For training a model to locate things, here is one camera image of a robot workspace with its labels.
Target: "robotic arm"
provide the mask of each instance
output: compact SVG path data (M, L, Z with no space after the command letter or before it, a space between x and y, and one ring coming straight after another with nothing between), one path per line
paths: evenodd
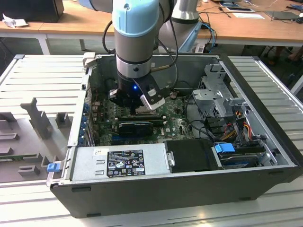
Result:
M151 73L173 64L152 69L152 54L158 48L158 37L175 49L175 32L179 50L190 50L201 27L197 1L178 0L175 4L174 0L80 0L90 9L112 10L118 89L110 91L111 101L130 107L132 113L142 103L150 110L165 103L170 90L160 89Z

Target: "smartphone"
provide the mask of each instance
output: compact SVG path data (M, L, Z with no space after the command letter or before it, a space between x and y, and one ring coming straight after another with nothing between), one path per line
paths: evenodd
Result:
M226 7L229 11L235 12L254 12L252 9L249 8L236 8L236 7Z

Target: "metal chassis wall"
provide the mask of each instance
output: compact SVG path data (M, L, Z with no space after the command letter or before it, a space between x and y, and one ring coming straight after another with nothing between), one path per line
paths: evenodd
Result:
M303 157L275 119L254 94L227 56L225 69L260 113L266 126L297 166L157 179L51 185L51 191L75 218L193 207L233 201L255 200L279 183L291 182L303 173Z

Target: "laptop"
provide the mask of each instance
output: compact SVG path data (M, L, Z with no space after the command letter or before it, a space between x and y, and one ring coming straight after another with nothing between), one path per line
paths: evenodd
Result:
M269 15L273 19L277 20L296 20L299 18L298 15L292 12L276 12L276 11L266 11L267 15Z

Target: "black plastic cover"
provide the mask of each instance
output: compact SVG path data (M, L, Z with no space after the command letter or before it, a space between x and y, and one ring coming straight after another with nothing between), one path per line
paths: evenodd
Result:
M173 154L173 173L217 170L218 165L209 140L168 140L167 152Z

